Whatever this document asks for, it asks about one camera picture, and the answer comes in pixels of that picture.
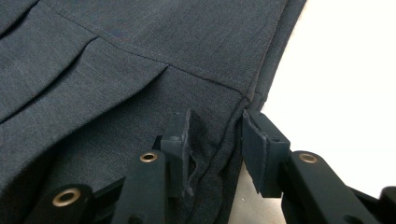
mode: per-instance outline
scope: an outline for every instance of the brass grommet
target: brass grommet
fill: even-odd
[[[62,197],[66,194],[72,194],[72,197],[66,200],[63,200]],[[79,189],[66,189],[62,192],[60,192],[58,195],[55,196],[52,200],[52,204],[56,207],[64,207],[67,206],[73,202],[75,202],[79,196],[81,195],[81,192]]]
[[[317,163],[318,159],[311,154],[302,153],[298,156],[300,160],[308,162],[308,163]]]
[[[158,156],[155,153],[148,152],[140,156],[142,162],[152,162],[157,160]]]

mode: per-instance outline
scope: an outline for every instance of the seam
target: seam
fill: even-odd
[[[134,49],[142,49],[143,51],[146,51],[146,52],[149,52],[149,53],[152,53],[152,54],[155,54],[155,55],[158,55],[158,56],[161,56],[161,57],[164,57],[164,58],[167,58],[167,59],[176,61],[176,62],[184,63],[184,64],[186,64],[186,65],[188,65],[188,66],[191,66],[191,67],[193,67],[193,68],[195,68],[195,69],[198,69],[198,70],[201,70],[201,71],[203,71],[203,72],[205,72],[205,73],[208,73],[210,76],[215,75],[215,76],[217,76],[217,77],[222,77],[222,78],[231,80],[231,81],[236,82],[236,83],[238,83],[238,84],[243,84],[242,81],[237,80],[237,79],[235,79],[235,78],[227,77],[227,76],[225,76],[225,75],[218,74],[218,73],[216,73],[216,72],[208,71],[208,70],[205,70],[205,69],[202,68],[202,67],[198,67],[198,66],[195,66],[195,65],[193,65],[193,64],[186,63],[186,62],[184,62],[184,61],[177,60],[177,59],[175,59],[175,58],[172,58],[172,57],[169,57],[169,56],[166,56],[166,55],[163,55],[163,54],[154,52],[154,51],[152,51],[152,50],[140,48],[140,47],[138,47],[138,46],[132,45],[132,44],[127,43],[127,42],[124,42],[124,41],[120,40],[119,38],[115,37],[114,35],[112,35],[111,33],[107,32],[106,30],[102,29],[100,26],[97,26],[97,25],[95,25],[95,24],[93,24],[93,23],[91,23],[91,22],[89,22],[89,21],[87,21],[87,20],[85,20],[85,19],[83,19],[83,18],[81,18],[81,17],[76,17],[76,16],[75,16],[70,10],[68,10],[68,9],[62,8],[62,11],[64,11],[66,14],[68,14],[68,15],[66,16],[66,15],[64,15],[64,13],[60,12],[60,10],[57,10],[56,8],[53,8],[53,7],[49,6],[47,3],[43,2],[43,1],[40,1],[40,2],[42,2],[42,3],[45,4],[47,7],[49,7],[50,9],[52,9],[52,10],[53,10],[56,14],[58,14],[59,16],[61,16],[61,17],[65,18],[65,19],[67,19],[67,20],[73,22],[74,24],[78,25],[79,27],[82,27],[83,29],[85,29],[85,30],[87,30],[87,31],[89,31],[89,32],[91,32],[91,33],[93,33],[93,34],[96,34],[96,35],[100,36],[99,34],[97,34],[96,32],[94,32],[93,30],[91,30],[91,29],[89,29],[89,28],[87,28],[87,27],[85,27],[85,26],[83,26],[83,25],[81,25],[81,24],[79,24],[79,23],[76,23],[75,21],[73,21],[71,18],[68,18],[67,16],[71,16],[71,17],[73,17],[73,19],[76,19],[76,20],[82,20],[82,21],[84,21],[84,22],[87,22],[89,25],[93,26],[94,28],[96,28],[96,29],[98,29],[98,30],[100,30],[100,31],[102,31],[102,32],[104,32],[104,33],[106,33],[107,35],[111,36],[111,38],[116,39],[116,40],[120,41],[122,44],[128,45],[128,46],[130,46],[130,47],[132,47],[132,48],[134,48]],[[150,58],[148,58],[148,57],[146,57],[146,56],[143,56],[143,55],[140,55],[140,54],[137,54],[137,53],[134,53],[134,52],[130,52],[130,51],[125,50],[125,49],[121,49],[121,50],[126,51],[126,52],[129,52],[129,53],[132,53],[132,54],[135,54],[135,55],[138,55],[138,56],[141,56],[141,57],[143,57],[143,58],[150,59]],[[151,59],[151,60],[152,60],[152,61],[155,61],[155,62],[159,62],[159,63],[164,63],[164,62],[160,62],[160,61],[158,61],[158,60],[153,60],[153,59]],[[197,76],[197,77],[200,77],[200,78],[203,78],[203,79],[206,79],[206,78],[201,77],[201,76],[199,76],[199,75],[195,75],[195,74],[192,74],[192,75]],[[242,95],[244,95],[240,90],[238,90],[238,89],[235,88],[235,87],[231,87],[231,86],[228,86],[228,85],[224,85],[223,83],[219,83],[219,84],[222,85],[222,86],[229,87],[229,88],[231,88],[231,89],[233,89],[233,90],[239,91]]]

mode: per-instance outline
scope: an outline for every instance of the dark gray fabric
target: dark gray fabric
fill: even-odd
[[[37,2],[38,0],[1,0],[0,1],[0,37],[15,25],[17,20],[23,18],[24,14]]]
[[[45,0],[59,14],[133,53],[246,94],[286,0]]]
[[[95,35],[38,4],[0,41],[0,123],[35,98]]]
[[[238,120],[265,99],[262,82],[272,80],[304,2],[286,4],[7,2],[20,19],[0,39],[2,223],[22,221],[30,199],[61,185],[98,190],[119,179],[186,107],[195,169],[185,198],[170,202],[171,223],[227,222]]]

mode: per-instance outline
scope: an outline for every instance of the white surface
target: white surface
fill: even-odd
[[[375,197],[396,186],[395,11],[393,0],[308,1],[262,111],[291,150],[319,154]],[[230,223],[282,222],[243,169]]]

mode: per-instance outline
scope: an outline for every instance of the fabric fold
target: fabric fold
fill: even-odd
[[[22,19],[38,0],[2,0],[0,2],[0,38]]]
[[[0,123],[50,85],[95,38],[38,3],[0,40]]]
[[[1,124],[0,217],[5,220],[3,223],[16,223],[23,218],[14,215],[15,211],[25,211],[27,199],[31,199],[37,188],[32,183],[43,175],[38,172],[40,169],[29,168],[35,160],[79,127],[141,91],[166,67],[95,39],[56,87]],[[29,189],[21,193],[17,183]]]

